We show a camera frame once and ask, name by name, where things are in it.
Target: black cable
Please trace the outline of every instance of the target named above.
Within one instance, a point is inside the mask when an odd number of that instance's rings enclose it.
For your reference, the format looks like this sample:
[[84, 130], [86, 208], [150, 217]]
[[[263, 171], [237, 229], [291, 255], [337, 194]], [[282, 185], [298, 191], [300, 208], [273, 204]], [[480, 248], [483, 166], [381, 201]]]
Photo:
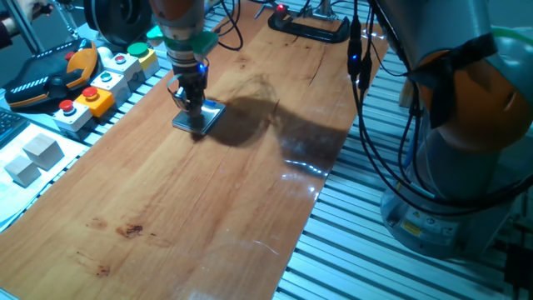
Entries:
[[411, 112], [411, 114], [415, 114], [415, 134], [414, 134], [414, 141], [413, 141], [413, 159], [412, 159], [412, 163], [413, 163], [413, 171], [415, 173], [415, 178], [416, 180], [418, 181], [418, 184], [420, 184], [420, 186], [426, 190], [427, 192], [430, 192], [431, 193], [431, 190], [429, 188], [427, 188], [427, 185], [426, 183], [424, 182], [424, 180], [422, 180], [422, 177], [420, 176], [420, 174], [418, 173], [418, 159], [416, 159], [416, 155], [418, 153], [418, 135], [420, 133], [420, 99], [418, 98], [418, 88], [416, 88], [416, 86], [414, 85], [413, 83], [413, 112]]
[[336, 5], [338, 3], [351, 3], [350, 1], [346, 1], [346, 0], [337, 0], [335, 2], [333, 2], [332, 4], [330, 4], [330, 7], [332, 7], [333, 5]]
[[370, 44], [374, 48], [374, 53], [376, 54], [377, 61], [380, 62], [380, 66], [383, 68], [383, 70], [385, 70], [385, 72], [387, 72], [389, 75], [394, 76], [394, 77], [404, 77], [405, 75], [407, 75], [406, 72], [402, 73], [402, 74], [395, 74], [395, 73], [389, 71], [385, 66], [383, 66], [383, 62], [381, 61], [381, 58], [380, 58], [379, 54], [377, 54], [376, 45], [374, 45], [373, 42], [370, 42]]
[[222, 42], [218, 42], [218, 44], [221, 45], [222, 47], [228, 49], [228, 50], [239, 51], [239, 50], [242, 49], [242, 46], [244, 46], [244, 41], [242, 40], [241, 30], [237, 26], [237, 23], [235, 22], [235, 20], [233, 20], [233, 17], [230, 14], [230, 12], [227, 10], [227, 7], [226, 7], [226, 4], [224, 3], [224, 0], [221, 0], [220, 4], [222, 5], [222, 8], [224, 8], [224, 12], [226, 12], [226, 15], [230, 19], [230, 22], [232, 23], [232, 26], [237, 31], [237, 35], [239, 36], [239, 46], [238, 47], [230, 47], [230, 46], [227, 46], [227, 45], [223, 44]]
[[[235, 0], [232, 0], [232, 18], [233, 18], [234, 15], [235, 15]], [[224, 26], [226, 26], [229, 22], [230, 22], [230, 20], [229, 20], [229, 18], [228, 18], [227, 21], [225, 21], [224, 23], [222, 23], [219, 27], [215, 28], [215, 29], [213, 30], [213, 32], [214, 32], [214, 33], [220, 33], [220, 31], [222, 30], [222, 28], [223, 28]]]
[[303, 5], [303, 7], [300, 9], [300, 12], [296, 14], [296, 17], [301, 17], [301, 15], [306, 11], [306, 8], [309, 6], [309, 3], [311, 0], [307, 0], [306, 4]]
[[[241, 17], [241, 0], [237, 0], [237, 17], [235, 18], [235, 24], [238, 24], [239, 23], [239, 18]], [[218, 36], [219, 37], [223, 37], [225, 35], [227, 35], [228, 33], [230, 33], [235, 27], [231, 26], [229, 29], [227, 29], [225, 32], [223, 33], [219, 33]]]

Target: wood grain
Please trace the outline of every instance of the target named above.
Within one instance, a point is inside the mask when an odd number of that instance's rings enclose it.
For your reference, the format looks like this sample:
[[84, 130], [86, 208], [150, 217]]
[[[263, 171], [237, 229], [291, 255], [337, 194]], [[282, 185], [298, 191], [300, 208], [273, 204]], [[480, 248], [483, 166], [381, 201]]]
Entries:
[[21, 299], [271, 297], [356, 109], [346, 43], [272, 31], [258, 8], [243, 5], [240, 52], [210, 55], [207, 95], [227, 105], [210, 135], [172, 127], [167, 75], [0, 235], [1, 288]]

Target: keyboard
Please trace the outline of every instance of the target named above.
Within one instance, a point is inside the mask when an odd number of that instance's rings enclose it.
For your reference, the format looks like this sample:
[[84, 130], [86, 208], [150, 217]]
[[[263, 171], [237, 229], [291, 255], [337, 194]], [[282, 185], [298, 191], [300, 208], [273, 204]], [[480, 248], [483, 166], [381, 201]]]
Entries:
[[29, 123], [12, 112], [0, 110], [0, 148], [14, 139]]

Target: label sticker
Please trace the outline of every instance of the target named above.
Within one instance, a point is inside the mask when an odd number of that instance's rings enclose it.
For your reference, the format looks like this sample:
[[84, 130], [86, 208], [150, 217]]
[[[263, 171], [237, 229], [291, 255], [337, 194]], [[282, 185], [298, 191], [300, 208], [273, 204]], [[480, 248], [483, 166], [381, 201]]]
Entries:
[[440, 220], [410, 207], [401, 227], [427, 242], [449, 245], [456, 235], [459, 223]]
[[416, 235], [417, 237], [420, 235], [421, 228], [415, 225], [413, 222], [410, 222], [409, 220], [403, 220], [403, 223], [401, 226], [410, 232], [413, 235]]

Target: robot end effector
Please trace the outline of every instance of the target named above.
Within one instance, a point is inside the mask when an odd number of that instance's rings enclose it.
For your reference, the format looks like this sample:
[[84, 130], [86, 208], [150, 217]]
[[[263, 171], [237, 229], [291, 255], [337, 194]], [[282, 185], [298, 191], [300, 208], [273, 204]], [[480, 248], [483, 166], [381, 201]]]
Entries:
[[[204, 2], [150, 0], [150, 5], [164, 35], [167, 58], [175, 75], [168, 83], [168, 92], [182, 111], [197, 117], [202, 112], [207, 87], [208, 68], [203, 60], [218, 43], [215, 33], [203, 31]], [[179, 82], [175, 92], [170, 89], [174, 81]]]

